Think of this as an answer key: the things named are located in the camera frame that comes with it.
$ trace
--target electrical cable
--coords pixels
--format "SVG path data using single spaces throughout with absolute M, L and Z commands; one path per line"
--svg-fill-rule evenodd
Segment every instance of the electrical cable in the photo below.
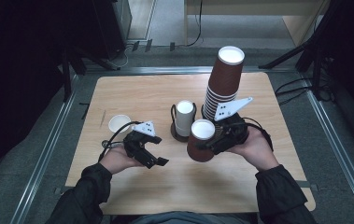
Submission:
M 295 88 L 295 89 L 287 90 L 287 91 L 280 91 L 282 88 L 284 88 L 284 87 L 286 87 L 286 86 L 288 86 L 288 85 L 290 85 L 290 84 L 293 84 L 293 83 L 295 83 L 295 82 L 297 82 L 297 81 L 312 80 L 312 79 L 313 79 L 312 77 L 298 78 L 298 79 L 295 79 L 295 80 L 293 80 L 293 81 L 290 81 L 290 82 L 287 82 L 287 83 L 281 85 L 281 86 L 280 86 L 279 88 L 277 88 L 276 91 L 275 91 L 276 97 L 277 97 L 277 96 L 280 96 L 280 95 L 284 95 L 284 94 L 289 94 L 289 93 L 292 93 L 292 92 L 295 92 L 295 91 L 301 91 L 301 92 L 298 93 L 297 95 L 292 96 L 291 98 L 289 98 L 289 99 L 287 99 L 287 100 L 285 100 L 285 101 L 282 101 L 282 102 L 278 103 L 278 104 L 279 104 L 279 105 L 284 105 L 284 104 L 290 102 L 291 100 L 298 98 L 298 97 L 301 96 L 302 94 L 304 94 L 304 93 L 306 93 L 306 92 L 308 92 L 308 91 L 312 91 L 312 90 L 314 89 L 313 86 L 308 86 L 308 87 L 299 87 L 299 88 Z M 323 98 L 322 96 L 319 95 L 319 99 L 320 99 L 320 101 L 324 101 L 324 102 L 331 101 L 331 100 L 333 99 L 333 95 L 332 95 L 331 90 L 330 90 L 330 87 L 329 87 L 329 85 L 328 85 L 328 81 L 329 81 L 329 80 L 328 80 L 328 78 L 326 78 L 326 79 L 323 78 L 322 81 L 326 82 L 326 84 L 324 84 L 324 85 L 322 85 L 322 86 L 319 86 L 319 91 L 325 91 L 325 92 L 327 92 L 328 95 L 329 95 L 329 97 L 325 99 L 325 98 Z
M 112 65 L 112 66 L 118 67 L 118 68 L 124 67 L 125 65 L 128 64 L 128 56 L 127 56 L 126 50 L 129 49 L 129 48 L 131 48 L 131 47 L 132 47 L 132 46 L 128 46 L 128 47 L 125 48 L 124 50 L 121 50 L 121 51 L 117 54 L 116 57 L 113 57 L 112 59 L 107 60 L 106 63 L 108 63 L 108 64 L 110 64 L 110 65 Z M 111 61 L 115 60 L 115 59 L 120 55 L 120 53 L 121 53 L 122 51 L 123 51 L 124 57 L 126 58 L 125 63 L 122 64 L 122 65 L 118 65 L 118 64 L 112 63 Z
M 196 7 L 196 0 L 194 0 L 194 10 L 197 10 L 197 7 Z M 196 19 L 196 24 L 197 26 L 200 26 L 200 22 L 197 20 L 197 15 L 194 14 L 194 18 Z
M 256 121 L 255 119 L 250 119 L 250 118 L 242 118 L 242 119 L 249 119 L 249 120 L 251 120 L 251 121 L 254 121 L 256 124 L 258 124 L 258 126 L 259 126 L 260 128 L 262 128 L 261 124 L 260 124 L 258 121 Z
M 189 45 L 185 45 L 185 47 L 190 47 L 193 46 L 197 40 L 199 40 L 200 36 L 201 36 L 201 31 L 202 31 L 202 23 L 201 23 L 201 18 L 202 18 L 202 13 L 203 12 L 203 0 L 200 1 L 200 12 L 199 12 L 199 35 L 197 36 L 196 40 L 189 44 Z
M 100 157 L 98 158 L 98 161 L 100 161 L 104 156 L 105 156 L 105 153 L 106 153 L 106 150 L 108 148 L 110 148 L 112 146 L 112 144 L 115 144 L 115 143 L 120 143 L 120 142 L 112 142 L 113 139 L 115 139 L 115 137 L 121 132 L 121 130 L 123 130 L 125 127 L 131 125 L 131 124 L 140 124 L 142 122 L 139 122 L 139 121 L 131 121 L 131 122 L 128 122 L 126 124 L 124 124 L 123 126 L 121 126 L 113 135 L 112 137 L 110 137 L 109 141 L 107 141 L 107 143 L 105 144 L 105 141 L 102 142 L 102 145 L 104 147 L 104 150 L 103 152 L 100 154 Z

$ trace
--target human hand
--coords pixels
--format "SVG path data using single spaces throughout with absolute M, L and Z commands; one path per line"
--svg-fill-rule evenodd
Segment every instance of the human hand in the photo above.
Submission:
M 278 166 L 279 163 L 261 131 L 252 127 L 248 127 L 248 131 L 249 136 L 244 144 L 236 145 L 226 151 L 243 156 L 258 171 Z
M 113 175 L 135 166 L 143 166 L 139 161 L 127 156 L 123 145 L 111 148 L 100 163 Z

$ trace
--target wooden tabletop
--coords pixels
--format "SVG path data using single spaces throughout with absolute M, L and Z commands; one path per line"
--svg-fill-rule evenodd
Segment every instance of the wooden tabletop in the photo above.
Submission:
M 112 135 L 110 119 L 118 114 L 132 120 L 152 120 L 159 145 L 147 143 L 156 158 L 170 160 L 164 167 L 129 168 L 114 175 L 107 203 L 101 205 L 108 215 L 141 215 L 168 211 L 197 213 L 257 212 L 256 169 L 242 157 L 224 152 L 211 161 L 193 161 L 186 143 L 170 133 L 170 109 L 181 100 L 201 108 L 209 74 L 101 77 L 98 79 L 66 186 L 75 186 L 81 171 L 98 160 L 101 142 Z M 243 73 L 236 99 L 253 97 L 238 113 L 257 120 L 272 135 L 278 161 L 296 180 L 306 180 L 290 133 L 265 73 Z M 309 210 L 316 204 L 309 188 L 303 189 Z

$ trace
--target black sleeve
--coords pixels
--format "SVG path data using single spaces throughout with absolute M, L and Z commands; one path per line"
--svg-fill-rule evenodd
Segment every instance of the black sleeve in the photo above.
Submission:
M 258 207 L 264 223 L 317 223 L 304 206 L 307 202 L 290 173 L 279 165 L 256 174 Z
M 46 223 L 101 223 L 99 204 L 109 197 L 111 178 L 112 174 L 100 163 L 85 168 L 76 186 L 57 202 Z

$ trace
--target white cup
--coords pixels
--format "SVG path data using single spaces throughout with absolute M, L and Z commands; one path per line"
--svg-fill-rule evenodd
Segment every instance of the white cup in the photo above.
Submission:
M 116 115 L 109 121 L 108 127 L 111 132 L 116 133 L 118 129 L 120 129 L 123 125 L 125 125 L 128 122 L 131 122 L 131 119 L 127 115 Z M 131 125 L 123 128 L 118 133 L 117 138 L 120 140 L 124 139 L 124 137 L 127 136 L 127 133 L 129 133 L 130 131 L 130 126 Z
M 194 112 L 195 106 L 192 102 L 183 100 L 177 103 L 176 131 L 180 136 L 188 137 L 191 134 Z

